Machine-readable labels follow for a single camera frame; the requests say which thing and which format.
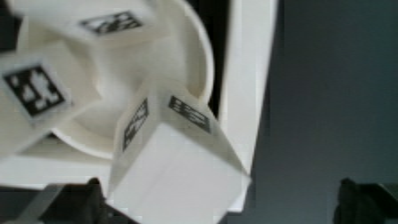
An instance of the black object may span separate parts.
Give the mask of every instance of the black object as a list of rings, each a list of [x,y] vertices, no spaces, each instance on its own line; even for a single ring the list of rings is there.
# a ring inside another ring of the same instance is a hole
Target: black object
[[[92,179],[87,185],[66,185],[39,220],[46,224],[106,224],[106,216],[98,179]]]
[[[350,179],[341,181],[334,224],[384,224],[382,210]]]
[[[385,218],[398,219],[398,198],[391,192],[393,188],[396,189],[396,185],[361,185],[361,191],[369,195],[378,208],[382,209]]]

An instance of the white cube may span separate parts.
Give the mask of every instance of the white cube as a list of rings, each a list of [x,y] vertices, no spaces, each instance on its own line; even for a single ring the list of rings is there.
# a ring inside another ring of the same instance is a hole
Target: white cube
[[[7,1],[18,16],[92,47],[133,45],[167,34],[162,0]]]
[[[0,159],[98,100],[90,77],[60,42],[0,55]]]
[[[147,81],[117,125],[108,202],[142,224],[209,224],[250,178],[206,104]]]

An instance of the white bowl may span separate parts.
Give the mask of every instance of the white bowl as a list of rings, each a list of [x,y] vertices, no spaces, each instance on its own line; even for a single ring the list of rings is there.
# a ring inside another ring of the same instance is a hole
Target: white bowl
[[[92,76],[103,101],[53,129],[53,133],[82,152],[105,159],[112,159],[115,123],[144,77],[154,75],[176,79],[192,95],[204,102],[209,100],[213,54],[206,31],[188,3],[183,0],[163,2],[169,36],[110,51],[89,49],[28,19],[23,20],[18,50],[28,50],[62,39]]]

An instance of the marker sticker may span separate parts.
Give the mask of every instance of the marker sticker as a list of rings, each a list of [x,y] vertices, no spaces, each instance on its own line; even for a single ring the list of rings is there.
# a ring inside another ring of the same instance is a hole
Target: marker sticker
[[[3,73],[2,81],[34,124],[51,116],[51,111],[69,104],[66,91],[55,84],[51,73],[41,64]]]
[[[135,137],[135,134],[138,133],[140,127],[144,125],[147,115],[149,115],[149,107],[147,107],[147,99],[146,99],[140,104],[140,108],[135,112],[133,119],[130,121],[126,130],[124,130],[122,151],[126,150],[128,145],[133,141],[133,137]]]
[[[170,97],[169,107],[178,112],[178,114],[186,118],[186,120],[197,125],[197,127],[209,133],[208,117],[199,113],[199,111],[174,96]]]
[[[130,11],[90,18],[83,20],[80,24],[98,36],[103,36],[142,26],[142,23]]]

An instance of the gray background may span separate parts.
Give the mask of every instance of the gray background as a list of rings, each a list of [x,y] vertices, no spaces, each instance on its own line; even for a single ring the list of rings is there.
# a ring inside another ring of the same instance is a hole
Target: gray background
[[[12,40],[2,12],[0,50]],[[398,2],[281,1],[254,185],[224,223],[330,224],[339,180],[398,182],[396,87]],[[16,213],[10,195],[32,194],[0,193]]]

